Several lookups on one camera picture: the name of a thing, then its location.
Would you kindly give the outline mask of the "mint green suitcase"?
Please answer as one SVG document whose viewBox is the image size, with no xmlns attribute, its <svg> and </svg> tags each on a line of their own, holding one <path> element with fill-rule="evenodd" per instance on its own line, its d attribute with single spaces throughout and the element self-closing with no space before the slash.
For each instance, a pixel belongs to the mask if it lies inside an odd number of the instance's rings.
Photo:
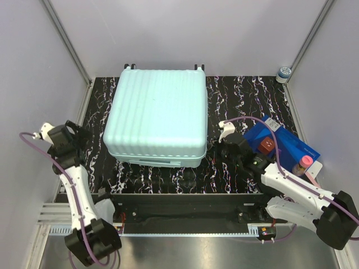
<svg viewBox="0 0 359 269">
<path fill-rule="evenodd" d="M 109 154 L 130 164 L 197 168 L 207 151 L 203 66 L 121 73 L 103 134 Z"/>
</svg>

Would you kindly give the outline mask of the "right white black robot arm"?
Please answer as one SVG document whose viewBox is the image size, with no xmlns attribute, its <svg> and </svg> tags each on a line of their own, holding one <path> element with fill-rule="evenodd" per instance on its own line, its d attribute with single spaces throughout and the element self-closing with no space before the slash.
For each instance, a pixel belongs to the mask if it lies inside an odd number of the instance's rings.
<svg viewBox="0 0 359 269">
<path fill-rule="evenodd" d="M 292 222 L 313 231 L 326 245 L 342 250 L 358 228 L 358 211 L 352 197 L 316 187 L 278 166 L 272 158 L 255 152 L 240 135 L 233 142 L 216 141 L 216 160 L 236 167 L 266 195 L 255 207 L 261 222 L 271 218 Z"/>
</svg>

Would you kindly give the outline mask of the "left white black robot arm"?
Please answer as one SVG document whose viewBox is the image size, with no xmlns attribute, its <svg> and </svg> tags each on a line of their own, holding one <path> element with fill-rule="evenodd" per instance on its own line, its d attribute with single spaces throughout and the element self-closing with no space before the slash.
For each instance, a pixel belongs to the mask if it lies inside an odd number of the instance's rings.
<svg viewBox="0 0 359 269">
<path fill-rule="evenodd" d="M 121 216 L 121 208 L 107 197 L 93 201 L 84 151 L 91 133 L 70 120 L 60 126 L 44 123 L 40 133 L 50 143 L 47 153 L 65 187 L 71 210 L 72 231 L 65 237 L 65 245 L 84 266 L 99 263 L 122 246 L 113 226 Z"/>
</svg>

